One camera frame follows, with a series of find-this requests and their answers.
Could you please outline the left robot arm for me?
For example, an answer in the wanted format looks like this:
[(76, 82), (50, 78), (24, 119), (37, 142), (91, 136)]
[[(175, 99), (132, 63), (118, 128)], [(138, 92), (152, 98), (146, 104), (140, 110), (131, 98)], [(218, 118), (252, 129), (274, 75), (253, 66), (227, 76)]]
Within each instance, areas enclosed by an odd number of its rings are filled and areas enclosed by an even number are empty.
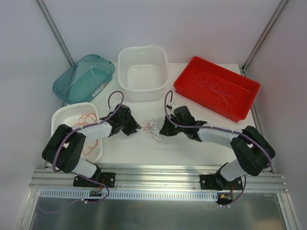
[(74, 173), (89, 186), (101, 181), (101, 169), (81, 157), (84, 145), (97, 139), (108, 138), (120, 131), (130, 136), (141, 129), (128, 106), (118, 104), (115, 110), (95, 123), (81, 127), (60, 125), (42, 152), (42, 158), (53, 166), (53, 171)]

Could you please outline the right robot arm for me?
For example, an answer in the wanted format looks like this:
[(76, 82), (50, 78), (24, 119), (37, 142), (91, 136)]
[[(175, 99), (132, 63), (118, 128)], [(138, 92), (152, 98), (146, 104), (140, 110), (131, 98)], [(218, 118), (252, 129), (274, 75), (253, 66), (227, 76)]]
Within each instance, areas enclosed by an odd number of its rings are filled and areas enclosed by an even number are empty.
[(196, 120), (186, 106), (165, 105), (165, 121), (160, 134), (166, 137), (185, 134), (198, 142), (210, 142), (231, 149), (236, 159), (222, 165), (217, 172), (205, 180), (205, 186), (222, 191), (242, 176), (258, 176), (271, 167), (276, 153), (268, 141), (253, 126), (241, 130), (230, 130), (202, 120)]

